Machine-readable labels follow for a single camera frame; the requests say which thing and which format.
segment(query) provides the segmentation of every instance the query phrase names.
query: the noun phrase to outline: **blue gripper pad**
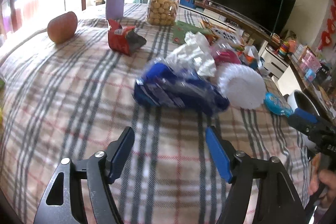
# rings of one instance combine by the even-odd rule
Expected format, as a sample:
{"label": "blue gripper pad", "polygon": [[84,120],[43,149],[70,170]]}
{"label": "blue gripper pad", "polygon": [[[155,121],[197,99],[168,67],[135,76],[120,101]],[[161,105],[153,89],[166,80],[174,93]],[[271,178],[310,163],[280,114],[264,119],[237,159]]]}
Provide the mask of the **blue gripper pad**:
{"label": "blue gripper pad", "polygon": [[311,123],[317,123],[318,122],[316,117],[313,114],[310,114],[310,113],[302,110],[301,108],[295,109],[294,114],[300,116],[301,118],[303,118],[303,119],[305,119],[305,120],[307,120]]}
{"label": "blue gripper pad", "polygon": [[229,157],[210,127],[205,130],[205,140],[219,175],[222,179],[225,179],[226,182],[231,183],[233,175],[230,168]]}
{"label": "blue gripper pad", "polygon": [[129,128],[125,136],[120,136],[120,138],[122,138],[122,140],[116,141],[120,141],[120,144],[111,161],[111,169],[108,175],[109,184],[114,183],[116,179],[120,178],[128,155],[132,150],[135,140],[135,133],[132,128]]}

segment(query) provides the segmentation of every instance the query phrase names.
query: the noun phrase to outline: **pink packaging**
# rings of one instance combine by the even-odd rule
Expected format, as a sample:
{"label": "pink packaging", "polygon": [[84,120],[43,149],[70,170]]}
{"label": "pink packaging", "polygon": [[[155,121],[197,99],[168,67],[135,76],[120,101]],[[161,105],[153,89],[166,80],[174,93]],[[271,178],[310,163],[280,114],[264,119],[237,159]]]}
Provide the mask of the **pink packaging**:
{"label": "pink packaging", "polygon": [[211,47],[211,55],[216,65],[220,65],[221,63],[241,64],[236,51],[227,43],[218,41]]}
{"label": "pink packaging", "polygon": [[306,51],[305,56],[302,58],[302,63],[304,63],[308,68],[310,68],[315,74],[321,68],[320,61],[318,58],[309,50]]}

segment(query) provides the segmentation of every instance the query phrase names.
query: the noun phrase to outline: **blue toy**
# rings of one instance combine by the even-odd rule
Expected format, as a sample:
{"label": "blue toy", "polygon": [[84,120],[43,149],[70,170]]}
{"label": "blue toy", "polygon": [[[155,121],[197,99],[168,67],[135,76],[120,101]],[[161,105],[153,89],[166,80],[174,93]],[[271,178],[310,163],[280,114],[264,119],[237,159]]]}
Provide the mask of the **blue toy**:
{"label": "blue toy", "polygon": [[276,97],[270,92],[266,93],[264,104],[276,115],[285,115],[286,117],[289,117],[293,114],[293,110],[290,107],[286,107],[285,103],[283,103],[279,97]]}

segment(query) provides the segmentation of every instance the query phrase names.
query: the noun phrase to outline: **clear plastic jar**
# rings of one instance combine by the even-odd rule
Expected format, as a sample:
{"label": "clear plastic jar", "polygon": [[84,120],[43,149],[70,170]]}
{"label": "clear plastic jar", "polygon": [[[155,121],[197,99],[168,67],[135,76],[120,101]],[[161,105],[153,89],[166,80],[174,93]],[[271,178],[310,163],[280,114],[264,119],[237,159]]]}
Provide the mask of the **clear plastic jar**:
{"label": "clear plastic jar", "polygon": [[147,21],[152,25],[174,25],[180,0],[148,0]]}

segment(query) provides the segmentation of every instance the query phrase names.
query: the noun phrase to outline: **plaid bedsheet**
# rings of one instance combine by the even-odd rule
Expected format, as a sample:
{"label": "plaid bedsheet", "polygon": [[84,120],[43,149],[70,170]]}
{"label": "plaid bedsheet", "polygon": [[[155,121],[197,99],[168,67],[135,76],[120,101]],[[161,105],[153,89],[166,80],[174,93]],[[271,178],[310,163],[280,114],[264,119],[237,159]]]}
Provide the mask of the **plaid bedsheet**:
{"label": "plaid bedsheet", "polygon": [[[306,147],[285,117],[270,114],[264,105],[256,110],[230,107],[209,118],[191,110],[136,104],[134,80],[144,65],[177,47],[170,26],[151,26],[145,16],[146,5],[125,6],[122,25],[135,25],[147,39],[131,57],[108,47],[105,6],[100,5],[78,15],[70,41],[56,46],[46,33],[39,34],[2,65],[7,83],[1,104],[0,187],[22,221],[33,222],[63,157],[86,159],[116,140],[126,126],[134,128],[135,144],[111,191],[127,224],[216,222],[230,186],[219,177],[205,143],[204,131],[211,124],[251,157],[279,157],[306,204]],[[178,20],[199,25],[200,19],[206,20],[179,9]],[[280,95],[270,79],[265,82],[268,91]],[[257,192],[254,182],[245,223],[252,222]],[[87,191],[84,200],[88,221],[94,223]]]}

